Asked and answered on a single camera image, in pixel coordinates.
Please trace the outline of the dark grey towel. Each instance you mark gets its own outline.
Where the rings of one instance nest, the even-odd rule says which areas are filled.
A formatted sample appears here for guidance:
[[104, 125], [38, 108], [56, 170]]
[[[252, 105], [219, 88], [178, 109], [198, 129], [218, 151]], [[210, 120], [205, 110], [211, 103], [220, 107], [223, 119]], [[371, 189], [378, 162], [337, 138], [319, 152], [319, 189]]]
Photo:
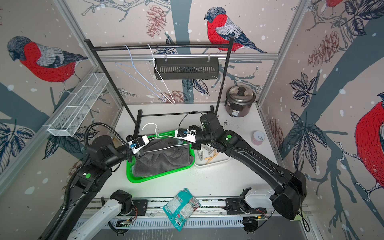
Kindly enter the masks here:
[[[162, 149], [176, 145], [178, 140], [165, 139], [163, 141], [153, 140], [142, 150]], [[190, 146], [175, 147], [163, 151], [144, 153], [136, 160], [133, 166], [133, 176], [136, 178], [147, 178], [169, 171], [177, 170], [190, 166], [194, 157], [190, 154]]]

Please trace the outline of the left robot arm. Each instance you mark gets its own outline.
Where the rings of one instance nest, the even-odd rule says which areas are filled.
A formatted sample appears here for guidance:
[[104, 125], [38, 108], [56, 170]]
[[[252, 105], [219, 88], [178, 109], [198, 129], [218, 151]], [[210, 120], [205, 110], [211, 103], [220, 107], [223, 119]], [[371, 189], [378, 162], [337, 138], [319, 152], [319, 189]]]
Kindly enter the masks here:
[[104, 135], [85, 143], [86, 156], [81, 167], [71, 176], [64, 194], [64, 201], [40, 240], [66, 240], [73, 231], [84, 210], [103, 188], [112, 175], [112, 168], [132, 158], [132, 149], [120, 136], [122, 143], [115, 147], [112, 137]]

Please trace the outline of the white wire hanger front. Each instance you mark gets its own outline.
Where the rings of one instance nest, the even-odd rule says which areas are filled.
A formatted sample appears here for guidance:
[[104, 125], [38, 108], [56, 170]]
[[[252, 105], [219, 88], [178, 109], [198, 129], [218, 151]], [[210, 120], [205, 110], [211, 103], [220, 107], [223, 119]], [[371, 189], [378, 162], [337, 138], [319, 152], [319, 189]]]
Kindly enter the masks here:
[[164, 97], [165, 97], [165, 99], [168, 100], [172, 105], [175, 105], [175, 104], [176, 104], [176, 101], [174, 100], [171, 91], [169, 90], [167, 84], [165, 83], [165, 80], [163, 79], [161, 73], [159, 72], [159, 70], [158, 70], [158, 68], [157, 68], [157, 64], [156, 64], [156, 61], [155, 61], [155, 57], [154, 57], [153, 50], [152, 50], [150, 44], [147, 44], [147, 46], [148, 46], [148, 48], [150, 49], [150, 52], [151, 52], [152, 61], [153, 61], [152, 66], [154, 67], [155, 72], [159, 75], [161, 82], [164, 84], [164, 86], [165, 86], [165, 88], [166, 88], [166, 90], [168, 91], [168, 94], [169, 94], [169, 96], [170, 96], [170, 97], [168, 97], [168, 96], [165, 96], [165, 95], [164, 95]]

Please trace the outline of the white wire hanger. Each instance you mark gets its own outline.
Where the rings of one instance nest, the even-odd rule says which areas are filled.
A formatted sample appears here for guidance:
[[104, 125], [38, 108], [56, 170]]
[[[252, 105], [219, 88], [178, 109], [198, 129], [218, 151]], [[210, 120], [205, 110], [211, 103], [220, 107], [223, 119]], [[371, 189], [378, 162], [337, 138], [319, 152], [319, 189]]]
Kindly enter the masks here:
[[191, 143], [185, 143], [185, 140], [179, 138], [179, 137], [175, 137], [175, 136], [169, 136], [169, 135], [165, 135], [165, 136], [161, 136], [158, 132], [157, 132], [157, 129], [158, 129], [158, 125], [155, 124], [155, 123], [147, 123], [145, 124], [141, 130], [144, 130], [145, 127], [147, 127], [148, 125], [154, 125], [155, 126], [155, 134], [156, 134], [156, 137], [155, 138], [152, 138], [150, 139], [151, 140], [159, 140], [159, 141], [163, 141], [165, 139], [175, 139], [175, 140], [178, 140], [178, 143], [176, 145], [172, 145], [172, 146], [168, 146], [168, 147], [165, 147], [165, 148], [162, 148], [162, 149], [155, 149], [155, 150], [145, 150], [144, 153], [153, 153], [153, 152], [158, 152], [158, 151], [163, 151], [163, 150], [167, 150], [167, 149], [171, 149], [171, 148], [175, 148], [175, 147], [182, 147], [182, 146], [190, 146]]
[[165, 86], [165, 88], [166, 88], [166, 90], [168, 91], [168, 94], [169, 94], [169, 96], [170, 96], [170, 97], [168, 97], [168, 96], [165, 96], [165, 95], [164, 95], [164, 97], [165, 97], [165, 99], [168, 100], [172, 105], [175, 105], [175, 104], [176, 104], [176, 101], [174, 100], [171, 91], [169, 90], [167, 84], [165, 83], [165, 80], [163, 79], [161, 73], [159, 72], [159, 70], [158, 70], [158, 68], [157, 68], [157, 64], [156, 64], [156, 61], [155, 61], [155, 57], [154, 57], [153, 50], [152, 50], [150, 44], [147, 44], [147, 46], [148, 46], [148, 48], [150, 49], [150, 52], [151, 52], [152, 61], [153, 61], [152, 66], [154, 67], [155, 72], [159, 75], [161, 82], [164, 84], [164, 86]]

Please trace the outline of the green plastic basket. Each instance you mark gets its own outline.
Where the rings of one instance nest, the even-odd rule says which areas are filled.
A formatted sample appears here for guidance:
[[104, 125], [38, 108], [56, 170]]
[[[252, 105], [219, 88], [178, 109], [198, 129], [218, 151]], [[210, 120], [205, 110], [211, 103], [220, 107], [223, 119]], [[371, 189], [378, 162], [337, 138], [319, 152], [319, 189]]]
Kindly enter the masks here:
[[[161, 136], [165, 136], [165, 135], [174, 136], [175, 135], [175, 131], [162, 133], [160, 135]], [[155, 135], [148, 136], [149, 140], [152, 139], [152, 138], [155, 138], [155, 137], [156, 137]], [[148, 181], [148, 180], [152, 180], [152, 179], [159, 178], [159, 177], [162, 177], [162, 176], [165, 176], [165, 175], [169, 175], [169, 174], [172, 174], [172, 173], [176, 173], [176, 172], [179, 172], [179, 171], [183, 171], [183, 170], [189, 169], [195, 163], [195, 159], [196, 159], [194, 150], [191, 147], [192, 146], [190, 145], [190, 154], [194, 157], [194, 161], [193, 161], [193, 163], [190, 166], [183, 167], [183, 168], [180, 168], [180, 169], [177, 169], [177, 170], [173, 170], [173, 171], [169, 171], [169, 172], [166, 172], [166, 173], [162, 173], [162, 174], [159, 174], [159, 175], [155, 175], [155, 176], [152, 176], [152, 177], [147, 177], [147, 178], [136, 178], [136, 177], [133, 176], [133, 166], [136, 163], [136, 159], [133, 158], [130, 163], [127, 163], [127, 178], [128, 178], [128, 180], [130, 182], [132, 182], [132, 183], [138, 184], [138, 183], [142, 183], [142, 182], [145, 182], [145, 181]]]

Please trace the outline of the black clothes rack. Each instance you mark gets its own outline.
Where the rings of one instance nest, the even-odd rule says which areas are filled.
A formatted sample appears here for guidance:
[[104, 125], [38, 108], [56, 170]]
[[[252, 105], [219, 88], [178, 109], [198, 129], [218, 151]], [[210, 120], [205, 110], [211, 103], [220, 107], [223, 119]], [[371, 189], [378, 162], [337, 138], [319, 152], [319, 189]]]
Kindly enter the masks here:
[[[89, 50], [91, 53], [94, 55], [94, 58], [96, 59], [98, 66], [101, 68], [103, 73], [106, 75], [106, 77], [109, 80], [109, 83], [111, 84], [114, 92], [116, 95], [119, 97], [119, 100], [123, 107], [126, 109], [128, 114], [130, 115], [133, 123], [135, 124], [135, 129], [133, 136], [137, 137], [139, 135], [139, 128], [141, 126], [141, 121], [142, 118], [144, 117], [143, 111], [139, 110], [137, 117], [134, 117], [132, 114], [131, 110], [129, 109], [128, 105], [126, 104], [126, 101], [123, 99], [121, 93], [119, 92], [115, 82], [113, 81], [111, 75], [109, 74], [107, 68], [105, 67], [103, 61], [101, 60], [98, 52], [103, 52], [103, 51], [122, 51], [124, 50], [124, 46], [112, 46], [112, 47], [95, 47], [91, 40], [85, 39], [84, 42], [88, 46]], [[222, 44], [222, 45], [214, 45], [214, 44], [156, 44], [156, 45], [150, 45], [152, 49], [177, 49], [177, 48], [222, 48], [222, 49], [227, 49], [227, 56], [226, 56], [226, 62], [225, 62], [225, 67], [224, 67], [224, 73], [222, 75], [222, 80], [224, 81], [227, 75], [227, 70], [228, 70], [228, 65], [230, 62], [230, 57], [232, 53], [232, 49], [235, 43], [235, 38], [231, 37], [229, 40], [228, 44]], [[129, 45], [128, 46], [130, 50], [143, 50], [143, 49], [149, 49], [148, 46], [140, 45], [140, 46], [134, 46], [134, 45]], [[189, 54], [189, 55], [154, 55], [154, 57], [159, 57], [163, 59], [176, 59], [176, 58], [196, 58], [197, 56]]]

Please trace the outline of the teal snack packet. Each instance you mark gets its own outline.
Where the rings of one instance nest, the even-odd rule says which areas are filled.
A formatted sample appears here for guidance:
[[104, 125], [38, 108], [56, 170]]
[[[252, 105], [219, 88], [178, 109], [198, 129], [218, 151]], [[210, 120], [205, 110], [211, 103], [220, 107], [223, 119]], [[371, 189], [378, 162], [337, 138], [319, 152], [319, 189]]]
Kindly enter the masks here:
[[173, 227], [180, 232], [188, 218], [200, 207], [200, 202], [189, 189], [184, 188], [163, 206], [163, 210]]

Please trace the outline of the silver rice cooker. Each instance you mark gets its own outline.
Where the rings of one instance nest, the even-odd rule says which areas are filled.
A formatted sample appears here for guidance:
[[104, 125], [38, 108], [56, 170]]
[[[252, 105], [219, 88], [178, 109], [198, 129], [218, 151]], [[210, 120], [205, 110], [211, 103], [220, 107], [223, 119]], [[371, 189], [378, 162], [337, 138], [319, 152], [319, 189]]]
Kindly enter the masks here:
[[232, 117], [245, 117], [255, 100], [256, 94], [251, 88], [242, 85], [233, 86], [226, 92], [226, 111]]

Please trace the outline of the black perforated wall basket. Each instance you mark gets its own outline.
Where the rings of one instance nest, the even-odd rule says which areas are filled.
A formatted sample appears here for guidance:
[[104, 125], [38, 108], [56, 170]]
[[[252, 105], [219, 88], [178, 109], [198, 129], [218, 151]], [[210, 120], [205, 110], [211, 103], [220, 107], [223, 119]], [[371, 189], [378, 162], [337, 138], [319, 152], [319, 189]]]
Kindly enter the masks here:
[[219, 76], [218, 58], [156, 59], [164, 80], [214, 80]]

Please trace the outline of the white plastic tray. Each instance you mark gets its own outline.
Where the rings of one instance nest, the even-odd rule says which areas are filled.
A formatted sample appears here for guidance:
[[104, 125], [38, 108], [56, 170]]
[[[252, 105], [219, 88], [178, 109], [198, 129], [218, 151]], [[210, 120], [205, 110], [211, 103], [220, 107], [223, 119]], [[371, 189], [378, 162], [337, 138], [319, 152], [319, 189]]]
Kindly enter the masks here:
[[[223, 164], [232, 159], [232, 157], [229, 157], [224, 153], [219, 153], [216, 149], [208, 145], [201, 145], [201, 149], [194, 150], [194, 152], [196, 157], [194, 165], [198, 168], [205, 168], [213, 165]], [[215, 152], [218, 152], [219, 154], [210, 163], [206, 165], [207, 158], [213, 156]]]

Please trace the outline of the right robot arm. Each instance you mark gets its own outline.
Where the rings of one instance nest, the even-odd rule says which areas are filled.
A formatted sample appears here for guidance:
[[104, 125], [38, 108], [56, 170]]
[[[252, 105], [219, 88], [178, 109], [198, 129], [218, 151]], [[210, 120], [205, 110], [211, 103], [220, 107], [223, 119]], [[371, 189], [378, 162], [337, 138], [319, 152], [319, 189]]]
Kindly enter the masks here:
[[300, 171], [293, 173], [279, 166], [255, 150], [236, 132], [224, 130], [216, 115], [204, 114], [200, 122], [201, 127], [189, 127], [195, 143], [211, 145], [218, 152], [238, 160], [255, 172], [275, 191], [270, 196], [273, 208], [282, 217], [294, 220], [307, 196], [304, 174]]

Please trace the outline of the light blue wire hanger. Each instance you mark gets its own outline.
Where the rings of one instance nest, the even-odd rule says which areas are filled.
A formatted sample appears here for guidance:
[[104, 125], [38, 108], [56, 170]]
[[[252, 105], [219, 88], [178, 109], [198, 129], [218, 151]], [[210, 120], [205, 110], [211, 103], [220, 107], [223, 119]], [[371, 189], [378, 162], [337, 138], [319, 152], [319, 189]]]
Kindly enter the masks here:
[[[128, 54], [129, 54], [129, 57], [130, 57], [130, 60], [131, 60], [131, 64], [127, 65], [127, 64], [120, 63], [120, 62], [115, 62], [116, 67], [120, 71], [122, 71], [123, 73], [128, 75], [128, 77], [132, 78], [137, 83], [139, 83], [141, 86], [143, 86], [145, 89], [150, 91], [161, 102], [166, 103], [167, 102], [167, 98], [163, 95], [162, 91], [158, 87], [153, 85], [147, 78], [145, 78], [145, 76], [137, 69], [137, 67], [136, 67], [136, 65], [134, 63], [133, 57], [132, 57], [131, 50], [129, 49], [129, 47], [127, 45], [124, 45], [124, 48], [125, 48], [124, 51], [125, 50], [128, 51]], [[134, 74], [129, 73], [128, 71], [123, 69], [123, 67], [129, 68], [129, 69], [133, 69]]]

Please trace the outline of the pink cup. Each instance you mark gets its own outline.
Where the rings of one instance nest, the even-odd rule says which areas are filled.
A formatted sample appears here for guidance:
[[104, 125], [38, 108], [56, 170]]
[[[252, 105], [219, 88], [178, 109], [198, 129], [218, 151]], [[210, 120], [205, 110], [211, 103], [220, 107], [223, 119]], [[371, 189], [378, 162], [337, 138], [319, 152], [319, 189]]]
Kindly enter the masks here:
[[254, 131], [251, 137], [252, 143], [256, 146], [260, 146], [265, 139], [266, 139], [266, 135], [262, 131]]

